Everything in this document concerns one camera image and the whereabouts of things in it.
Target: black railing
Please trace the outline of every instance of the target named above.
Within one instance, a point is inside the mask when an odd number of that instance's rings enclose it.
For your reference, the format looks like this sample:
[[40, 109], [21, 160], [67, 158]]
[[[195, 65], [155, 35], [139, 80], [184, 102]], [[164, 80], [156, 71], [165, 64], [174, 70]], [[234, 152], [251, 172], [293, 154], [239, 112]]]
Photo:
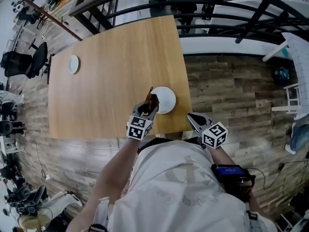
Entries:
[[[155, 7], [163, 7], [167, 5], [176, 5], [180, 3], [195, 3], [195, 4], [207, 4], [207, 5], [223, 5], [228, 7], [239, 8], [253, 12], [251, 18], [230, 15], [230, 14], [174, 14], [175, 18], [182, 18], [183, 16], [192, 17], [209, 17], [209, 18], [222, 18], [238, 20], [239, 24], [235, 26], [230, 25], [179, 25], [177, 29], [209, 29], [208, 33], [200, 34], [180, 34], [180, 37], [208, 37], [208, 36], [221, 36], [221, 37], [234, 37], [236, 43], [240, 43], [242, 39], [253, 39], [265, 42], [271, 42], [280, 44], [284, 41], [282, 32], [291, 32], [299, 37], [309, 41], [309, 19], [304, 17], [300, 12], [286, 4], [281, 0], [261, 0], [260, 5], [256, 7], [231, 3], [227, 1], [219, 0], [167, 0], [160, 2], [149, 2], [147, 4], [135, 6], [132, 8], [123, 9], [117, 11], [118, 0], [76, 0], [75, 4], [71, 8], [70, 16], [74, 16], [78, 19], [89, 31], [93, 34], [99, 33], [99, 29], [96, 28], [90, 20], [88, 20], [83, 13], [90, 12], [91, 15], [102, 25], [106, 30], [115, 27], [115, 18], [119, 15], [126, 13], [139, 11], [143, 9], [150, 9]], [[108, 13], [104, 15], [99, 9], [109, 2], [109, 5], [113, 6], [112, 10], [109, 9]], [[281, 14], [274, 14], [267, 11], [267, 8], [272, 5], [282, 10]], [[261, 20], [261, 16], [266, 15], [271, 19]]]

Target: white plate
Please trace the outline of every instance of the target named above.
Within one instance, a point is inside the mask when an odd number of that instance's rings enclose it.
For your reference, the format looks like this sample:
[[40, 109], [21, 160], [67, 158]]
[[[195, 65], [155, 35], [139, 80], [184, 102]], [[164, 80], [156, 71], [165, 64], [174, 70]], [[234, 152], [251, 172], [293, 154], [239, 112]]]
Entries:
[[72, 55], [69, 62], [69, 71], [71, 74], [75, 74], [79, 68], [79, 59], [76, 55]]
[[156, 94], [159, 99], [158, 114], [167, 114], [173, 110], [176, 105], [176, 96], [173, 90], [168, 87], [156, 87], [151, 93]]

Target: desk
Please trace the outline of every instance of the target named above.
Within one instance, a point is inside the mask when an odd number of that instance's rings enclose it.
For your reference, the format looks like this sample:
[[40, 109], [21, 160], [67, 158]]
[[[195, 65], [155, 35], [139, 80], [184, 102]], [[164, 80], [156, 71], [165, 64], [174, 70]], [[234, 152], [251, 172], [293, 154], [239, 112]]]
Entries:
[[[81, 66], [70, 74], [77, 55]], [[119, 26], [53, 57], [48, 89], [50, 136], [62, 139], [126, 136], [133, 106], [149, 88], [167, 86], [175, 108], [156, 115], [152, 134], [191, 130], [192, 111], [183, 52], [172, 15]]]

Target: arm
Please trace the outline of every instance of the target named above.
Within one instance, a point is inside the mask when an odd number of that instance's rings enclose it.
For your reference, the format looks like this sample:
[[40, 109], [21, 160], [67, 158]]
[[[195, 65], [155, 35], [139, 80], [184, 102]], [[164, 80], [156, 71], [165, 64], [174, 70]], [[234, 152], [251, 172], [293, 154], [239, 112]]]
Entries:
[[[221, 147], [218, 147], [217, 149], [208, 147], [207, 149], [211, 153], [214, 164], [216, 165], [219, 165], [219, 164], [236, 165], [234, 161], [229, 157], [229, 155]], [[249, 200], [250, 211], [258, 212], [261, 216], [270, 219], [270, 217], [259, 206], [252, 192], [250, 192], [249, 195], [250, 195], [250, 200]]]
[[102, 169], [93, 192], [83, 208], [67, 228], [67, 232], [79, 232], [88, 229], [93, 223], [93, 218], [99, 204], [99, 199], [110, 197], [110, 204], [120, 199], [133, 166], [140, 141], [129, 139], [119, 152]]

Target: black strap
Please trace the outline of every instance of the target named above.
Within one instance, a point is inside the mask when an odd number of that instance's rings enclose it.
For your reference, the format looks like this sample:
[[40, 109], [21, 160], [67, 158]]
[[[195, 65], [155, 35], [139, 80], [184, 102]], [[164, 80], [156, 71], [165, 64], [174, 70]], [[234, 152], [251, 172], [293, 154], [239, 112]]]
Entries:
[[101, 224], [92, 224], [88, 232], [108, 232], [107, 229]]
[[247, 211], [249, 219], [257, 221], [257, 214], [253, 214], [250, 211]]

